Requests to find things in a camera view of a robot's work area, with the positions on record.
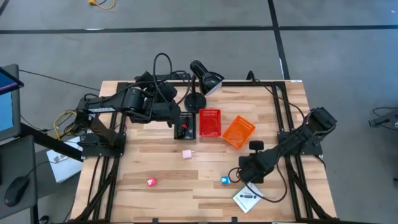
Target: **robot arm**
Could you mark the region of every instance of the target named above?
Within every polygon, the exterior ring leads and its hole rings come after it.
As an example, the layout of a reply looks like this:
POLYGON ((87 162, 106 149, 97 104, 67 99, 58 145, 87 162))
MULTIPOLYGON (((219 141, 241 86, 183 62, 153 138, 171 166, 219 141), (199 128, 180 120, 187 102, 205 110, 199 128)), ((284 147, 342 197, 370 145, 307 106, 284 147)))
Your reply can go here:
MULTIPOLYGON (((152 79, 152 75, 147 72, 143 77, 152 79)), ((107 128, 99 119, 101 113, 123 113, 132 123, 165 121, 171 127, 181 112, 174 101, 177 90, 167 82, 160 82, 159 90, 169 100, 165 101, 159 97, 159 92, 151 83, 153 81, 141 80, 112 96, 83 97, 80 100, 76 108, 75 126, 80 130, 90 129, 93 132, 84 134, 78 143, 83 147, 83 157, 123 154, 126 135, 107 128)))
POLYGON ((307 146, 316 146, 336 128, 336 119, 324 108, 311 110, 303 124, 273 149, 239 157, 239 176, 248 183, 263 178, 274 170, 278 158, 286 154, 298 154, 307 146))

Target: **yellow cable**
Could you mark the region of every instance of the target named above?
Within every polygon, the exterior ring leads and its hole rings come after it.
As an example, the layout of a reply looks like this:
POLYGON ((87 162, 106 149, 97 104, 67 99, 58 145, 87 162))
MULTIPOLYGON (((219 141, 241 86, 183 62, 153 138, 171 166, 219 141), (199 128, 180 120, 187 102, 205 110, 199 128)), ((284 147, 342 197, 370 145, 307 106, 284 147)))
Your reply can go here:
POLYGON ((108 10, 108 9, 112 9, 114 7, 114 5, 116 4, 116 0, 113 0, 112 6, 110 6, 110 7, 103 7, 103 6, 99 5, 96 0, 88 0, 88 4, 98 6, 104 10, 108 10))
POLYGON ((73 126, 72 126, 68 130, 66 130, 64 133, 58 133, 58 129, 57 129, 58 120, 60 118, 62 118, 63 116, 68 115, 68 114, 76 115, 76 112, 74 110, 67 110, 64 113, 60 114, 60 116, 58 116, 58 118, 55 118, 55 121, 54 121, 54 124, 53 124, 53 128, 54 128, 54 131, 55 131, 55 136, 57 137, 58 140, 61 140, 60 135, 69 133, 73 129, 73 126))

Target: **small cube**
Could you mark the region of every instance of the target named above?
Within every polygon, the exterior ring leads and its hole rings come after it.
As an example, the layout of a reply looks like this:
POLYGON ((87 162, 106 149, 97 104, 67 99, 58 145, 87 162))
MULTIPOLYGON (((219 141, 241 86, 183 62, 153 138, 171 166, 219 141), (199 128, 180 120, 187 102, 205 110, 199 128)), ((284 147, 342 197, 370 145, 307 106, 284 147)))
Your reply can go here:
POLYGON ((221 177, 221 184, 229 184, 229 177, 227 176, 221 177))
POLYGON ((155 177, 151 177, 151 178, 149 178, 149 179, 147 180, 147 184, 148 184, 149 187, 155 186, 156 183, 157 183, 157 182, 156 182, 156 178, 155 178, 155 177))

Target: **desk lamp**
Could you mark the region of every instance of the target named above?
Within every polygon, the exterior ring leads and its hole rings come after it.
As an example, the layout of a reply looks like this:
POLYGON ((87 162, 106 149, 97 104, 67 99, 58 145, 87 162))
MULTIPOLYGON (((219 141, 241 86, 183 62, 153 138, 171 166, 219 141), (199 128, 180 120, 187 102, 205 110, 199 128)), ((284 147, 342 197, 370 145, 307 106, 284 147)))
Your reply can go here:
POLYGON ((192 76, 192 93, 190 93, 184 101, 185 109, 188 112, 199 113, 200 109, 206 108, 206 98, 221 87, 224 77, 215 72, 209 72, 206 67, 199 61, 194 60, 190 68, 193 72, 192 76), (195 80, 198 77, 201 93, 197 93, 195 89, 195 80))

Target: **gray floor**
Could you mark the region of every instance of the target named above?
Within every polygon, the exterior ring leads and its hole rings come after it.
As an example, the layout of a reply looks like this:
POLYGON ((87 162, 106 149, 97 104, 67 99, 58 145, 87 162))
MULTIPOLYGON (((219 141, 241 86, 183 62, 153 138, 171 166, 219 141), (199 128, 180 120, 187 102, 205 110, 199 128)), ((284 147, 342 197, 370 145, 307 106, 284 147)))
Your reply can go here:
MULTIPOLYGON (((278 0, 280 26, 398 24, 397 1, 278 0)), ((176 26, 269 26, 267 1, 117 0, 110 11, 86 1, 14 0, 0 17, 0 29, 93 29, 176 26)), ((324 106, 338 120, 323 142, 327 173, 338 216, 344 220, 396 223, 398 177, 395 133, 371 129, 378 106, 397 106, 398 30, 283 31, 291 79, 304 81, 311 107, 324 106)), ((134 34, 0 35, 0 65, 99 88, 102 80, 128 80, 152 69, 166 52, 175 69, 192 60, 229 79, 253 70, 261 79, 281 79, 273 31, 134 34)), ((165 61, 159 73, 166 72, 165 61)), ((20 74, 22 114, 42 128, 74 108, 86 89, 20 74)), ((40 215, 55 222, 72 204, 69 190, 39 201, 40 215)), ((0 220, 27 223, 28 211, 0 220)))

